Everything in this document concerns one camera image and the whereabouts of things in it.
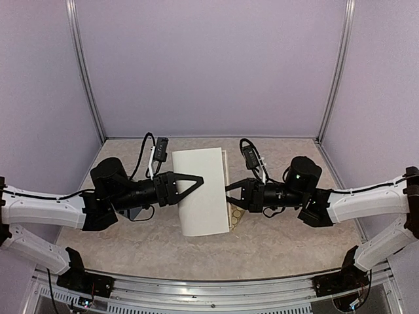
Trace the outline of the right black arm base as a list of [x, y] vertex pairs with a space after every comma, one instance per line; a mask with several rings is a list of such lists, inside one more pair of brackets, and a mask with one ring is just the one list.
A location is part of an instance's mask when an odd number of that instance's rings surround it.
[[359, 247], [351, 248], [344, 257], [341, 269], [327, 275], [317, 275], [312, 279], [317, 297], [338, 294], [367, 286], [370, 283], [367, 271], [355, 267], [355, 252]]

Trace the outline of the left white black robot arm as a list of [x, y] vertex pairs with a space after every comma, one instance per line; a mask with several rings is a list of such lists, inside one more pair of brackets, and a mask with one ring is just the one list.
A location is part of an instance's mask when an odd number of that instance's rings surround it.
[[29, 193], [1, 183], [1, 248], [65, 276], [79, 291], [92, 284], [80, 254], [63, 249], [25, 230], [23, 223], [65, 226], [84, 232], [106, 230], [117, 214], [132, 209], [176, 205], [201, 187], [203, 177], [168, 171], [151, 179], [131, 181], [116, 157], [102, 160], [90, 172], [93, 189], [67, 196]]

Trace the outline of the beige lined letter paper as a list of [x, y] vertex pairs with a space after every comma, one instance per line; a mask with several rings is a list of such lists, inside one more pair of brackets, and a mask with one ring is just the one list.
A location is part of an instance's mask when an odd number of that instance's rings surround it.
[[223, 151], [220, 147], [180, 150], [172, 153], [176, 173], [202, 177], [204, 183], [178, 204], [185, 237], [230, 232], [230, 208], [225, 192]]

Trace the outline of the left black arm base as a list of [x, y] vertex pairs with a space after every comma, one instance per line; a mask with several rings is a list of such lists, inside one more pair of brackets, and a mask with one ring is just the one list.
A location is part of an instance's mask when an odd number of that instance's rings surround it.
[[69, 269], [58, 276], [57, 285], [76, 292], [109, 298], [115, 280], [107, 275], [99, 275], [85, 270], [78, 251], [67, 247]]

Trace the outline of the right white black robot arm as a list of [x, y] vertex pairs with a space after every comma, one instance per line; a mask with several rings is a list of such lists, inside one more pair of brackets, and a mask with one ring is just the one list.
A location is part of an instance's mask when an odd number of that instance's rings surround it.
[[384, 183], [363, 188], [333, 190], [317, 187], [322, 169], [306, 156], [292, 159], [282, 183], [242, 179], [225, 189], [240, 190], [240, 198], [227, 201], [250, 213], [266, 208], [299, 210], [298, 218], [314, 227], [330, 227], [355, 218], [396, 214], [394, 222], [368, 242], [349, 250], [335, 285], [349, 290], [379, 262], [418, 241], [418, 168]]

